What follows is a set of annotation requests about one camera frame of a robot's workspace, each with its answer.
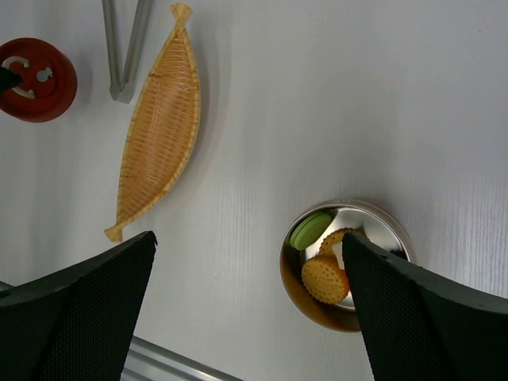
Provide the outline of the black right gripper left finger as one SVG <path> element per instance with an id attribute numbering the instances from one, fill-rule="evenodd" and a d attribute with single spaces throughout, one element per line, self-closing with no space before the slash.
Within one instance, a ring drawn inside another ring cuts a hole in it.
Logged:
<path id="1" fill-rule="evenodd" d="M 3 380 L 119 380 L 152 271 L 152 231 L 1 292 Z"/>

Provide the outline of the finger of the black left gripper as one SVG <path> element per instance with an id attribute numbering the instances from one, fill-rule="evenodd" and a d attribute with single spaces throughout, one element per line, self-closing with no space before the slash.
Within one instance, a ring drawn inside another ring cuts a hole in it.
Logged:
<path id="1" fill-rule="evenodd" d="M 0 67 L 0 94 L 19 86 L 23 78 L 16 72 L 3 66 Z"/>

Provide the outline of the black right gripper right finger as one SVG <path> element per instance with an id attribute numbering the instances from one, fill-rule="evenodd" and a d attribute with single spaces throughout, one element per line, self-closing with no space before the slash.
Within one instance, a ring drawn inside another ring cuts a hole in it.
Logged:
<path id="1" fill-rule="evenodd" d="M 376 380 L 505 380 L 507 300 L 348 233 L 343 257 Z"/>

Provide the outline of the red round lid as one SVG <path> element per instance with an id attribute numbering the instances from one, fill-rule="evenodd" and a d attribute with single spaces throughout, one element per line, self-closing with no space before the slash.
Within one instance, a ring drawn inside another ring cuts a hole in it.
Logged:
<path id="1" fill-rule="evenodd" d="M 1 46 L 1 67 L 22 79 L 1 94 L 1 110 L 22 121 L 51 121 L 75 99 L 78 80 L 71 61 L 44 40 L 17 38 L 6 42 Z"/>

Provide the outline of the yellow round cracker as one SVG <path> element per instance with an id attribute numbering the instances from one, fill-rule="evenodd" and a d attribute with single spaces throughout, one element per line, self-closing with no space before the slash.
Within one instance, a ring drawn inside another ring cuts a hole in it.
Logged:
<path id="1" fill-rule="evenodd" d="M 302 265 L 302 283 L 319 302 L 334 305 L 344 300 L 350 291 L 345 270 L 335 256 L 315 256 Z"/>
<path id="2" fill-rule="evenodd" d="M 342 242 L 346 233 L 355 233 L 362 237 L 366 237 L 366 234 L 362 229 L 343 228 L 330 233 L 321 243 L 319 248 L 319 254 L 321 256 L 335 256 L 333 246 Z"/>

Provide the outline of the metal round lunch box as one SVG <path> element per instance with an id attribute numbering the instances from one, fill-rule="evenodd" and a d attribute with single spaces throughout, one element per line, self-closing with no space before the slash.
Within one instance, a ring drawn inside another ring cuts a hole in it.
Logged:
<path id="1" fill-rule="evenodd" d="M 408 233 L 388 212 L 369 202 L 341 199 L 312 206 L 292 223 L 281 245 L 279 269 L 287 294 L 302 314 L 332 331 L 359 334 L 342 256 L 346 233 L 409 262 L 415 259 Z"/>

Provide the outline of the metal serving tongs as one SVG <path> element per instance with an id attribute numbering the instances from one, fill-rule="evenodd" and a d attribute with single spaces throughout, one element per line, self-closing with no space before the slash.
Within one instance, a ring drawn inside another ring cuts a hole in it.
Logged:
<path id="1" fill-rule="evenodd" d="M 131 28 L 125 62 L 120 63 L 117 46 L 115 1 L 102 0 L 106 49 L 110 71 L 110 96 L 116 102 L 129 104 L 134 96 L 138 67 L 144 47 L 153 1 L 139 0 Z"/>

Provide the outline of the green round cake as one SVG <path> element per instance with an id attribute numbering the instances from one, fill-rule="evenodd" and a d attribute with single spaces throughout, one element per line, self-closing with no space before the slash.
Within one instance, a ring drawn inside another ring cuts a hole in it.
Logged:
<path id="1" fill-rule="evenodd" d="M 302 251 L 311 246 L 331 224 L 332 218 L 325 212 L 315 212 L 301 220 L 292 231 L 289 243 Z"/>

